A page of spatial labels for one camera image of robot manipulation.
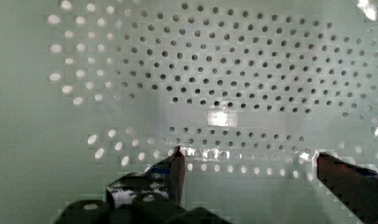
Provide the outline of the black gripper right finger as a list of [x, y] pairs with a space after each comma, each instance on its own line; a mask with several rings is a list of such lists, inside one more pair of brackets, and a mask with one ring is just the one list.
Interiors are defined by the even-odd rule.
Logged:
[[321, 152], [317, 179], [363, 224], [378, 224], [378, 173]]

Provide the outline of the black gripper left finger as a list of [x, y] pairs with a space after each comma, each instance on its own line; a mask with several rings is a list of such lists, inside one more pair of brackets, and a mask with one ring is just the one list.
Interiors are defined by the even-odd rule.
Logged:
[[176, 146], [170, 156], [145, 171], [146, 177], [166, 182], [168, 198], [177, 204], [181, 203], [185, 179], [185, 156], [180, 148], [181, 146]]

